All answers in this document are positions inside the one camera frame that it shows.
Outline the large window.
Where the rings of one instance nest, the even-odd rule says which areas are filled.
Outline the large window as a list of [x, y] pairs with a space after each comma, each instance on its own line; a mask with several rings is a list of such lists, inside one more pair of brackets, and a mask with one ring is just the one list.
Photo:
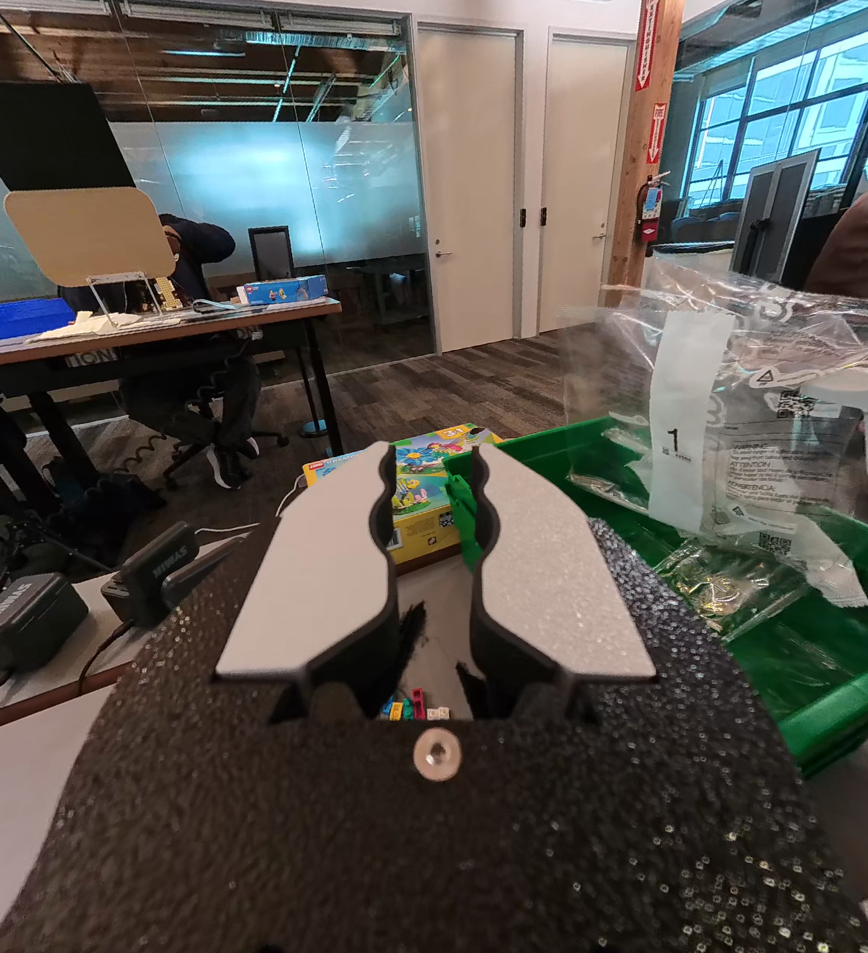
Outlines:
[[683, 214], [739, 206], [759, 166], [818, 154], [811, 190], [838, 208], [861, 168], [868, 182], [868, 2], [844, 2], [681, 66], [670, 123], [684, 144]]

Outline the blue lego box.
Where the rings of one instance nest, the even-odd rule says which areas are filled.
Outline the blue lego box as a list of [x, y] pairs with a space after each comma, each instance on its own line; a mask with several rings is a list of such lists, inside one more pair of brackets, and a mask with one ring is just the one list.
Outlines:
[[319, 300], [329, 295], [324, 274], [246, 283], [237, 288], [239, 303], [247, 306], [281, 306]]

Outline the small black monitor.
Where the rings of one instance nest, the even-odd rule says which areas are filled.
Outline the small black monitor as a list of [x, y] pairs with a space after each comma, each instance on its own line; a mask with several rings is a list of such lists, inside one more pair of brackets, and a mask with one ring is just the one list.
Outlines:
[[296, 276], [288, 226], [250, 228], [248, 238], [257, 280], [285, 280]]

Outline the yellow lego box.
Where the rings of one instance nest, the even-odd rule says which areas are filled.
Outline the yellow lego box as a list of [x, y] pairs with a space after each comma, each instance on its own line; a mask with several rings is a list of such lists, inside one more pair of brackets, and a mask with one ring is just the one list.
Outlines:
[[475, 446], [501, 442], [499, 435], [472, 423], [395, 442], [397, 484], [388, 551], [396, 566], [410, 571], [448, 557], [460, 546], [446, 492], [446, 462]]

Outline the small clear plastic bag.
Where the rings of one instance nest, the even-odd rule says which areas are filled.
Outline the small clear plastic bag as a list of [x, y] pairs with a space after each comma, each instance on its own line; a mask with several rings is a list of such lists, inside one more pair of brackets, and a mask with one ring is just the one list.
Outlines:
[[641, 516], [649, 515], [649, 489], [639, 476], [627, 467], [619, 467], [617, 472], [606, 476], [579, 473], [571, 468], [567, 478], [573, 486], [586, 493], [594, 494]]
[[724, 644], [812, 591], [801, 573], [769, 555], [697, 540], [683, 542], [655, 570]]

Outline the red fire extinguisher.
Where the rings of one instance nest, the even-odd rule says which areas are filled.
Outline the red fire extinguisher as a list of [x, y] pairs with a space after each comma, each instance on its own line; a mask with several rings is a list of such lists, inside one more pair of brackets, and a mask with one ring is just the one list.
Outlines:
[[649, 174], [637, 195], [634, 236], [637, 242], [646, 249], [658, 239], [664, 184], [669, 174], [668, 172]]

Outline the white door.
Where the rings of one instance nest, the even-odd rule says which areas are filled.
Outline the white door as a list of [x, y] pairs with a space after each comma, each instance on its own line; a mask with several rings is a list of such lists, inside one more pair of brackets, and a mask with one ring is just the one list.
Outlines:
[[438, 347], [521, 328], [522, 36], [418, 25], [416, 68]]
[[611, 250], [625, 135], [631, 43], [554, 33], [550, 39], [537, 328], [599, 302]]

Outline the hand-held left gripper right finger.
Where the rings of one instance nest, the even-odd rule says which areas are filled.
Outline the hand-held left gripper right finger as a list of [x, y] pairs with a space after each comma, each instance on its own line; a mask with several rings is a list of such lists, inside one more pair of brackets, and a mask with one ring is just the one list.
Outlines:
[[584, 514], [499, 446], [475, 448], [472, 659], [492, 717], [550, 686], [566, 711], [590, 684], [650, 684], [657, 669]]

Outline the wooden post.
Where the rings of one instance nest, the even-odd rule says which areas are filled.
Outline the wooden post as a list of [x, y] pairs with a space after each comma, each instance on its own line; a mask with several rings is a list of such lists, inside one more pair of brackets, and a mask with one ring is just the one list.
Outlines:
[[660, 172], [660, 164], [648, 165], [646, 150], [653, 107], [669, 105], [678, 55], [678, 42], [686, 3], [662, 1], [653, 72], [648, 89], [634, 91], [637, 36], [627, 81], [628, 96], [625, 132], [618, 156], [618, 179], [612, 196], [611, 219], [607, 228], [608, 261], [600, 292], [600, 304], [614, 307], [622, 298], [621, 288], [639, 287], [645, 247], [634, 236], [637, 195], [649, 174]]

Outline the blue plastic bin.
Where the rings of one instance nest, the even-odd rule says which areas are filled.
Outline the blue plastic bin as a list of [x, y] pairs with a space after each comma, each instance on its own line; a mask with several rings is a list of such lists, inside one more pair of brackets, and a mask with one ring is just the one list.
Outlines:
[[34, 337], [75, 321], [70, 305], [59, 297], [0, 303], [0, 341]]

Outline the wooden desk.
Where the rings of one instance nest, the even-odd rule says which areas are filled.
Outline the wooden desk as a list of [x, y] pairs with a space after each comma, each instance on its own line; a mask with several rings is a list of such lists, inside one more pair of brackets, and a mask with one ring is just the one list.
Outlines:
[[[100, 472], [79, 443], [51, 392], [88, 384], [117, 380], [133, 375], [175, 370], [189, 363], [222, 360], [241, 345], [252, 349], [249, 339], [240, 339], [240, 330], [268, 328], [275, 332], [257, 346], [262, 352], [294, 347], [296, 338], [305, 335], [313, 377], [319, 393], [321, 413], [332, 454], [342, 455], [344, 448], [334, 411], [314, 320], [338, 314], [338, 301], [319, 300], [281, 306], [239, 306], [234, 310], [216, 310], [213, 315], [183, 314], [173, 318], [143, 320], [105, 333], [33, 340], [0, 341], [0, 393], [7, 398], [25, 397], [43, 422], [59, 457], [82, 490], [93, 488]], [[64, 355], [97, 349], [118, 349], [120, 360], [89, 368], [68, 368]]]

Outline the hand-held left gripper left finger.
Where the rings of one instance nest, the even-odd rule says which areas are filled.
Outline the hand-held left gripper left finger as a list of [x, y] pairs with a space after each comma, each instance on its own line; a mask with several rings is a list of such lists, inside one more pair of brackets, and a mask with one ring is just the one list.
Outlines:
[[264, 721], [372, 721], [401, 655], [396, 450], [377, 441], [279, 513], [213, 670]]

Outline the black panel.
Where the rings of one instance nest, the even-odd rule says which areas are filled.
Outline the black panel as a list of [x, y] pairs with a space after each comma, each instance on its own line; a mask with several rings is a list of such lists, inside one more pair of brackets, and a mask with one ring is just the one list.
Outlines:
[[134, 188], [84, 83], [0, 82], [0, 179], [10, 192]]

